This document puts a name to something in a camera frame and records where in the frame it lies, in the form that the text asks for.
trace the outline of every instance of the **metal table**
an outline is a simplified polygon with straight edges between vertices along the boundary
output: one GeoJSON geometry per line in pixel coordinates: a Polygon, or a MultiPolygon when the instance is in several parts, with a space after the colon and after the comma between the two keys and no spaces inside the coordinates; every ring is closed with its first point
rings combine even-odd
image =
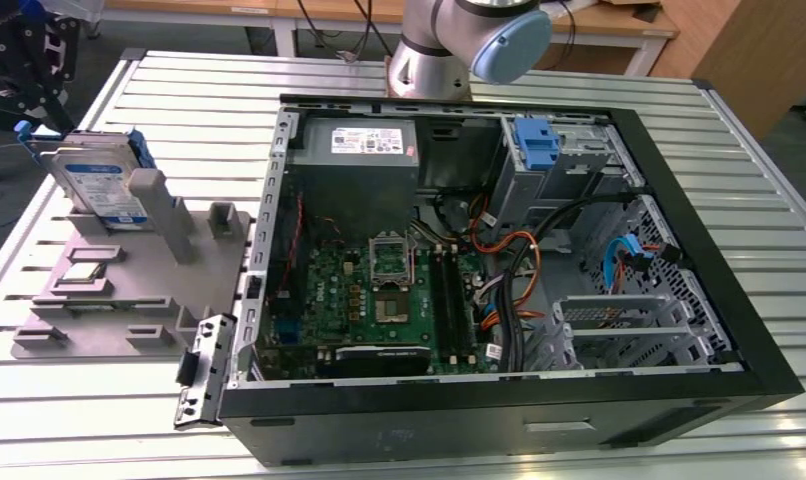
{"type": "MultiPolygon", "coordinates": [[[[689,81],[531,73],[475,99],[633,108],[806,386],[806,204],[713,91],[689,81]]],[[[382,96],[383,65],[148,52],[123,60],[82,128],[136,125],[191,209],[258,211],[280,93],[382,96]]],[[[63,251],[51,178],[0,251],[0,476],[806,478],[806,393],[646,449],[267,470],[224,429],[175,432],[175,360],[36,363],[10,355],[63,251]]]]}

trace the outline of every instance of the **metal bracket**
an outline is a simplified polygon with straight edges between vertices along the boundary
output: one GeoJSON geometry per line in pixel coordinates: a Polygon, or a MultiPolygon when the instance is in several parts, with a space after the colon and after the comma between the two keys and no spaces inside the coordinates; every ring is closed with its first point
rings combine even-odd
{"type": "Polygon", "coordinates": [[[175,429],[222,426],[219,402],[228,382],[226,371],[236,318],[216,315],[199,322],[192,349],[180,359],[176,382],[183,385],[175,412],[175,429]]]}

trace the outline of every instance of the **side panel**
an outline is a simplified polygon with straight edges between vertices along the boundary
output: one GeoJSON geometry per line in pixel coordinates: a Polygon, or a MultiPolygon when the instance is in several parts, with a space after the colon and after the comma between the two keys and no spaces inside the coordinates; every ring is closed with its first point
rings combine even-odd
{"type": "Polygon", "coordinates": [[[230,418],[224,423],[264,465],[304,465],[533,455],[610,448],[621,439],[621,446],[653,445],[737,406],[667,400],[230,418]]]}

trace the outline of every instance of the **small label sticker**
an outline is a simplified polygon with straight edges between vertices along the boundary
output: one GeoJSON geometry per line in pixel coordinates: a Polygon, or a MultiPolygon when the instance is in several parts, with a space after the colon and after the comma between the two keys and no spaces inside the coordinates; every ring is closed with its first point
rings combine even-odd
{"type": "Polygon", "coordinates": [[[148,213],[124,185],[124,171],[118,165],[66,165],[75,191],[95,214],[120,224],[144,223],[148,213]]]}
{"type": "Polygon", "coordinates": [[[401,155],[403,130],[399,128],[336,128],[332,130],[332,153],[401,155]]]}
{"type": "Polygon", "coordinates": [[[501,345],[490,343],[486,345],[486,357],[493,360],[501,360],[501,345]]]}
{"type": "Polygon", "coordinates": [[[483,220],[483,223],[486,223],[490,227],[494,227],[498,223],[498,219],[493,217],[489,212],[483,212],[483,215],[481,215],[481,220],[483,220]]]}
{"type": "Polygon", "coordinates": [[[232,13],[254,13],[255,15],[267,15],[270,10],[266,8],[231,7],[232,13]]]}

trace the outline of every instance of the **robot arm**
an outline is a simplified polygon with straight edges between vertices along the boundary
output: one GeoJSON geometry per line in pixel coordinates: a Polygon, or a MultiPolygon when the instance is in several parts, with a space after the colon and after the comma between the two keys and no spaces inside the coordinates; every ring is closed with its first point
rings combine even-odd
{"type": "Polygon", "coordinates": [[[469,71],[509,83],[537,63],[551,40],[539,0],[409,0],[389,67],[394,96],[458,100],[469,71]]]}

